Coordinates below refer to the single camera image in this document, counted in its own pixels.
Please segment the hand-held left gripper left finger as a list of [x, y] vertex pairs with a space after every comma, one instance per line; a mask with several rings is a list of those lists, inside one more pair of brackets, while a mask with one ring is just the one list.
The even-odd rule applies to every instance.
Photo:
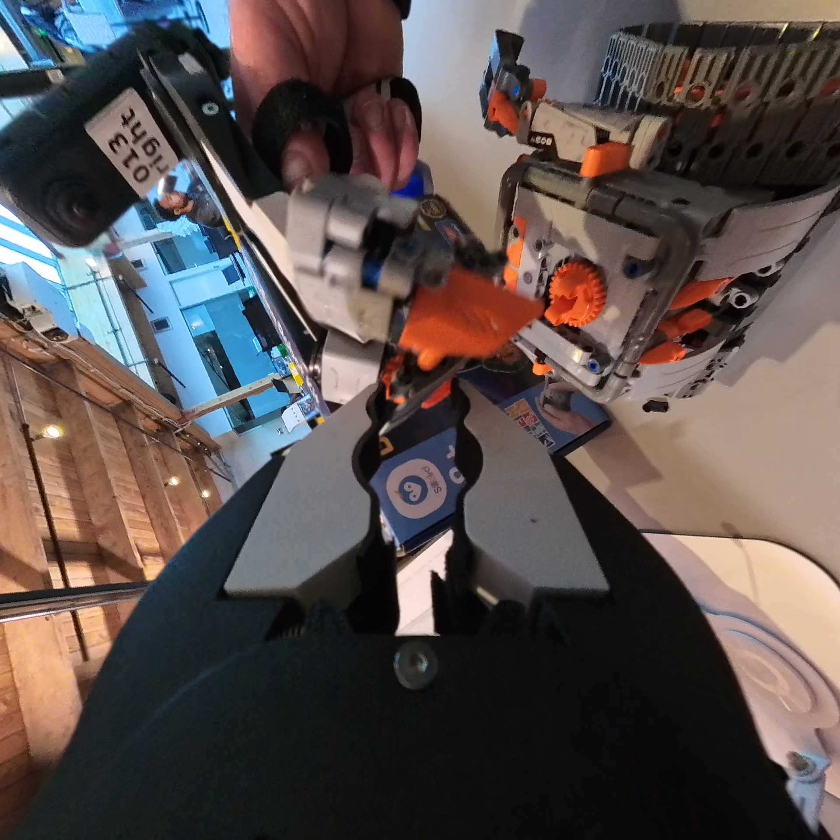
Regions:
[[361, 593], [357, 556], [374, 526], [360, 452], [376, 395], [360, 392], [284, 454], [226, 595], [349, 605]]

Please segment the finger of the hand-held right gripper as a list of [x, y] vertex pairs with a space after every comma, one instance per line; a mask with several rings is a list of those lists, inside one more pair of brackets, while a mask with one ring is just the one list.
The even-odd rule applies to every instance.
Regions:
[[240, 207], [243, 243], [255, 272], [258, 295], [279, 336], [291, 343], [309, 384], [322, 383], [327, 330], [305, 302], [305, 273], [314, 258], [300, 245], [289, 195], [246, 196]]

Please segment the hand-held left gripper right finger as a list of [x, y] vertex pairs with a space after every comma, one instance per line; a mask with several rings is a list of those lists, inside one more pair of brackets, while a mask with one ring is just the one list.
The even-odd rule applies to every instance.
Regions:
[[550, 454], [474, 387], [461, 431], [477, 445], [462, 494], [466, 584], [493, 603], [599, 597], [610, 585]]

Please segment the grey orange toy robot arm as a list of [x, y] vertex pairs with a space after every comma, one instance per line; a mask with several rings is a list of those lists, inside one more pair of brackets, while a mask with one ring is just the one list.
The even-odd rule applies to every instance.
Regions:
[[400, 350], [394, 353], [381, 373], [385, 399], [392, 406], [392, 414], [407, 416], [440, 403], [449, 396], [451, 381], [464, 362], [464, 359], [445, 358], [434, 368], [425, 370], [414, 352]]
[[328, 174], [287, 196], [278, 228], [287, 278], [315, 322], [431, 371], [494, 354], [545, 306], [506, 285], [504, 252], [425, 228], [422, 210], [372, 176]]

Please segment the grey orange tracked toy robot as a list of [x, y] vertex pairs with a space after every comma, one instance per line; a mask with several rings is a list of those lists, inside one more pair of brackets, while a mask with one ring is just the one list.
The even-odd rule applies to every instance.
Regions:
[[485, 128], [528, 146], [500, 182], [514, 343], [594, 402], [702, 393], [786, 264], [838, 210], [838, 21], [643, 24], [593, 103], [551, 99], [495, 32]]

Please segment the person's right hand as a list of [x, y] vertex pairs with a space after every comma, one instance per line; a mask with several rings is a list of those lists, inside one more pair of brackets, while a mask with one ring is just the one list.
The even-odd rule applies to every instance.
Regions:
[[408, 105], [380, 83], [403, 74], [403, 18], [389, 1], [229, 2], [236, 117], [247, 136], [281, 82], [311, 83], [348, 114], [351, 172], [399, 190], [417, 162], [419, 129]]

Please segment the blue robot kit box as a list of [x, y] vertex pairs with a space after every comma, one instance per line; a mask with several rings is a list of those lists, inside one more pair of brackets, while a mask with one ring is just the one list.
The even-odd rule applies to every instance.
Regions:
[[[522, 355], [509, 364], [487, 360], [461, 376], [551, 455], [575, 451], [611, 424], [601, 406], [567, 385], [547, 383]], [[456, 419], [446, 396], [381, 437], [381, 465], [371, 486], [398, 552], [437, 537], [455, 515], [465, 484], [456, 465]]]

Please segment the white articulated holder stand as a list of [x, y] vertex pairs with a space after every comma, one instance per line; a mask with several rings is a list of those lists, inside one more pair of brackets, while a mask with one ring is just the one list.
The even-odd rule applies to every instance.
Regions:
[[838, 838], [838, 583], [767, 539], [643, 535], [704, 613], [806, 823]]

